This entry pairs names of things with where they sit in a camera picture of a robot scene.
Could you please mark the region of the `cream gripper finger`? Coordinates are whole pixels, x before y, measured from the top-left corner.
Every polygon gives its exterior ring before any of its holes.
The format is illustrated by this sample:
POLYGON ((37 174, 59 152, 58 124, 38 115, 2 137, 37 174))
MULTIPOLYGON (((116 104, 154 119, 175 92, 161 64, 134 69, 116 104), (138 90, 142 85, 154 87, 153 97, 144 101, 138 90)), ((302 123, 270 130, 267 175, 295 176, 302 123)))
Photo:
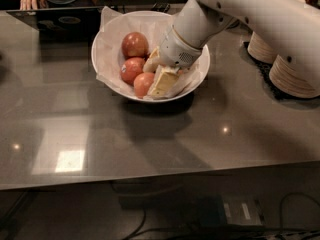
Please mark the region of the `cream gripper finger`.
POLYGON ((158 65, 159 65, 159 48, 156 47, 151 54, 149 55, 148 59, 146 60, 143 71, 144 72, 154 72, 158 65))
POLYGON ((165 97, 178 81, 179 70, 180 68, 158 66, 154 82, 149 88, 147 95, 153 99, 165 97))

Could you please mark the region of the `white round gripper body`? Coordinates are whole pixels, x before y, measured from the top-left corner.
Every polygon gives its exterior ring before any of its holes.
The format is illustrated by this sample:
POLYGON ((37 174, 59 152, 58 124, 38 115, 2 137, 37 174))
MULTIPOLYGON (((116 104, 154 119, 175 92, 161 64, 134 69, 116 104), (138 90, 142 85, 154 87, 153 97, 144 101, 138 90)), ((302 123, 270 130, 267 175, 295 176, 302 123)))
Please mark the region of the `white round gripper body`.
POLYGON ((187 44, 171 25, 159 42, 160 62, 170 67, 189 68, 201 56, 201 48, 187 44))

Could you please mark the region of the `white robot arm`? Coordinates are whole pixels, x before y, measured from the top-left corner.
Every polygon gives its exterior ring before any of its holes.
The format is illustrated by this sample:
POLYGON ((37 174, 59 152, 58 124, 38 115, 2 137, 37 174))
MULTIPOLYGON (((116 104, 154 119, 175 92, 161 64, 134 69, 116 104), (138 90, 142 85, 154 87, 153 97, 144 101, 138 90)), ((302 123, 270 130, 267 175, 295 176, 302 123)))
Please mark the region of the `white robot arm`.
POLYGON ((299 0, 188 0, 168 25, 144 70, 169 66, 173 72, 189 68, 210 38, 234 21, 245 23, 293 75, 270 74, 280 90, 298 97, 306 83, 320 91, 320 12, 299 0))

